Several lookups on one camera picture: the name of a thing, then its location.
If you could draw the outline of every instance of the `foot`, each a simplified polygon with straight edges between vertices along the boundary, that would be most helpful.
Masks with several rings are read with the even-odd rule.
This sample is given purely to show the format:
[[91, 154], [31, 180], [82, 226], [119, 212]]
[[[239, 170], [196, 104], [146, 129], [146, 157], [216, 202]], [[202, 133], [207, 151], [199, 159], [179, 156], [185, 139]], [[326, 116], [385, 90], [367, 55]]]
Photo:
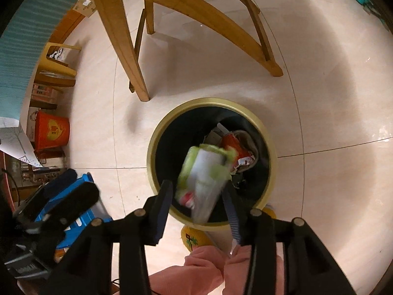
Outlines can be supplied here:
[[201, 230], [185, 225], [180, 234], [182, 236], [184, 246], [187, 247], [190, 252], [201, 246], [215, 246], [211, 238]]

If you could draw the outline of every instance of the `pink pants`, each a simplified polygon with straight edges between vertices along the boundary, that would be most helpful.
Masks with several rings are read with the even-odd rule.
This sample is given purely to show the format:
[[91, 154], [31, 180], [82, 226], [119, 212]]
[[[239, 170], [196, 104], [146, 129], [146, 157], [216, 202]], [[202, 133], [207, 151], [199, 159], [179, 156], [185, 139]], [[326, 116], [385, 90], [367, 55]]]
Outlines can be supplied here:
[[[225, 280], [223, 295], [243, 295], [251, 246], [236, 246], [229, 258], [214, 246], [201, 246], [186, 256], [184, 266], [171, 266], [150, 276], [161, 295], [207, 295]], [[276, 295], [284, 294], [284, 263], [277, 256]]]

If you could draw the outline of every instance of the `tile floor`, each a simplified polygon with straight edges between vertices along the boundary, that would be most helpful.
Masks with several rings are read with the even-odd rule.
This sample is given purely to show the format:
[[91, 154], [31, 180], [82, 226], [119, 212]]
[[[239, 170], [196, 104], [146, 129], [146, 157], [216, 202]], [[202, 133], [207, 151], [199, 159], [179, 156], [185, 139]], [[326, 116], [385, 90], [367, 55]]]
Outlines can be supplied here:
[[[238, 0], [206, 1], [257, 37]], [[70, 166], [92, 173], [121, 218], [152, 194], [146, 153], [159, 121], [190, 99], [236, 101], [274, 139], [279, 172], [269, 203], [278, 217], [303, 216], [357, 293], [369, 294], [393, 258], [393, 38], [355, 0], [255, 2], [284, 76], [271, 77], [225, 38], [155, 5], [156, 33], [144, 34], [140, 53], [148, 103], [129, 92], [99, 15], [84, 19], [66, 41], [83, 49], [76, 86], [59, 107], [70, 117]], [[135, 38], [143, 2], [124, 5]], [[160, 244], [147, 248], [150, 273], [182, 264], [181, 227], [169, 218]], [[116, 266], [114, 259], [113, 278]]]

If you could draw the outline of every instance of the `blue plastic stool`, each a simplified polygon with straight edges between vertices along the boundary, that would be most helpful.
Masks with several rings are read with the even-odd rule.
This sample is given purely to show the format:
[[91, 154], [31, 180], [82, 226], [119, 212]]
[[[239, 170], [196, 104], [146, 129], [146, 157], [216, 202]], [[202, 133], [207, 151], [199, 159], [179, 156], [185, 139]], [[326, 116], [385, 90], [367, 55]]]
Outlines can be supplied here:
[[[93, 177], [90, 173], [83, 174], [82, 177], [78, 178], [73, 184], [68, 186], [63, 192], [58, 194], [56, 197], [52, 198], [43, 208], [41, 213], [38, 215], [35, 221], [41, 221], [45, 214], [52, 209], [57, 203], [59, 203], [64, 197], [66, 197], [72, 190], [77, 188], [83, 182], [93, 182]], [[106, 211], [104, 204], [101, 199], [84, 214], [82, 214], [75, 222], [73, 222], [66, 230], [66, 237], [64, 240], [58, 244], [56, 249], [64, 249], [70, 247], [71, 244], [76, 240], [84, 228], [91, 222], [94, 218], [101, 218], [104, 222], [110, 222], [113, 219], [109, 216]]]

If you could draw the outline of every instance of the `wooden furniture frame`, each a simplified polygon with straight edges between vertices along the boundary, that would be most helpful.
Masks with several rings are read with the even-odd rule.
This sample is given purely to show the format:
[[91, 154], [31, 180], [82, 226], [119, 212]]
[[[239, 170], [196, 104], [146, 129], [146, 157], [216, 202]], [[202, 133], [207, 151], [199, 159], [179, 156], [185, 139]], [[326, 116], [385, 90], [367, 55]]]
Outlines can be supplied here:
[[150, 98], [138, 64], [138, 56], [145, 22], [147, 33], [154, 33], [154, 3], [185, 14], [221, 34], [266, 68], [272, 76], [283, 75], [282, 69], [274, 60], [272, 48], [259, 18], [260, 10], [251, 0], [240, 1], [250, 13], [260, 44], [224, 13], [204, 0], [145, 0], [135, 46], [130, 37], [123, 0], [94, 1], [109, 39], [130, 80], [130, 90], [135, 90], [141, 101], [149, 101]]

